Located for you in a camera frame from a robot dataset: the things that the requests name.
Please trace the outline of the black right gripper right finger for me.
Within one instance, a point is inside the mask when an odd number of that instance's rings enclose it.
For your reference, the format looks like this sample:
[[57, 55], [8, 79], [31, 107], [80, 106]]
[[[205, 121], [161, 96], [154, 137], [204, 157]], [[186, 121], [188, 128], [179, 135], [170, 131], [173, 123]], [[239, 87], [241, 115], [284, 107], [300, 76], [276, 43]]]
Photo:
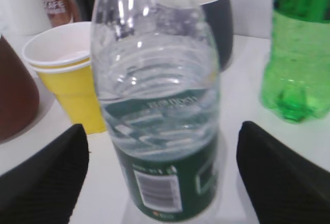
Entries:
[[329, 172], [252, 121], [242, 123], [236, 161], [259, 223], [329, 223]]

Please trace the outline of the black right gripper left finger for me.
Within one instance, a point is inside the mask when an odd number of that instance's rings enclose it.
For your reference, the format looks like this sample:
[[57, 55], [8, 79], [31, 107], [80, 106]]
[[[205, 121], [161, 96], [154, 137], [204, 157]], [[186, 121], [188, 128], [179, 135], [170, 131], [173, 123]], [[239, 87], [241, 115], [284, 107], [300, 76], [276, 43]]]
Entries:
[[75, 124], [1, 175], [1, 223], [69, 223], [88, 165], [87, 135]]

